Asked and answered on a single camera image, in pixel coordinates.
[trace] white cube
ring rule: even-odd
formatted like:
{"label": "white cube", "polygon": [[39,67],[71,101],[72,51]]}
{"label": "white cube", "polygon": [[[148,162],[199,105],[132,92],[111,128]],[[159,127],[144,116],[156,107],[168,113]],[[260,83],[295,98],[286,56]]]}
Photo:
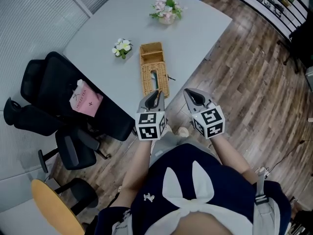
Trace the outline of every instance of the white cube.
{"label": "white cube", "polygon": [[139,140],[159,140],[165,129],[165,112],[136,113],[136,129]]}
{"label": "white cube", "polygon": [[204,110],[192,115],[195,129],[206,139],[225,131],[225,117],[220,106]]}

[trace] gray pants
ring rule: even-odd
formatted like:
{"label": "gray pants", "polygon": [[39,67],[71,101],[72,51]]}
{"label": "gray pants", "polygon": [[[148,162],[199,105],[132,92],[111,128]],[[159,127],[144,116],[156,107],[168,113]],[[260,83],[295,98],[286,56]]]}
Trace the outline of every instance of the gray pants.
{"label": "gray pants", "polygon": [[214,158],[216,156],[210,151],[209,148],[205,147],[201,143],[192,139],[192,137],[183,138],[180,136],[175,135],[173,132],[167,132],[164,137],[160,140],[156,141],[155,146],[152,150],[151,157],[150,157],[150,166],[152,166],[160,157],[162,157],[165,153],[169,152],[170,150],[174,149],[176,146],[189,143],[195,146],[196,148],[212,155]]}

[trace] backpack strap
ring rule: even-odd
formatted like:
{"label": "backpack strap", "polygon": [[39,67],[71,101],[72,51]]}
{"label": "backpack strap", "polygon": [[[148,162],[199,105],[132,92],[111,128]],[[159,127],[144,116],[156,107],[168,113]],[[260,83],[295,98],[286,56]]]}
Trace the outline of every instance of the backpack strap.
{"label": "backpack strap", "polygon": [[280,212],[277,203],[264,194],[265,170],[259,171],[253,213],[253,235],[278,235]]}

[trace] table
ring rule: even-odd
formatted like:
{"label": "table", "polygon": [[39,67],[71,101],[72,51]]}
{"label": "table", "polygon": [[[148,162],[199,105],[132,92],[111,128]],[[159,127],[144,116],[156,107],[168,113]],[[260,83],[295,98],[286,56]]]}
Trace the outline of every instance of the table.
{"label": "table", "polygon": [[[58,196],[59,193],[71,189],[78,203],[68,208]],[[84,180],[74,178],[64,186],[52,190],[44,182],[34,179],[31,182],[34,201],[48,223],[62,235],[84,235],[85,231],[76,218],[85,207],[96,207],[98,197],[94,189]]]}
{"label": "table", "polygon": [[[139,47],[162,42],[170,96],[165,107],[186,83],[228,27],[231,18],[199,0],[179,0],[188,9],[172,25],[152,19],[155,0],[109,0],[75,34],[64,55],[103,93],[131,117],[144,97]],[[132,41],[132,56],[112,54],[117,39]]]}

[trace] white table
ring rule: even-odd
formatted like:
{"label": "white table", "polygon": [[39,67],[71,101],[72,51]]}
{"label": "white table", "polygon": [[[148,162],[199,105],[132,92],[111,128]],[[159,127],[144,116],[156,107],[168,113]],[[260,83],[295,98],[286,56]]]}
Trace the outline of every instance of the white table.
{"label": "white table", "polygon": [[[143,98],[139,47],[162,42],[170,80],[165,107],[208,55],[231,18],[199,0],[179,0],[182,20],[160,24],[149,13],[155,0],[109,0],[76,33],[64,55],[103,93],[134,118]],[[118,38],[132,41],[128,60],[112,53]]]}

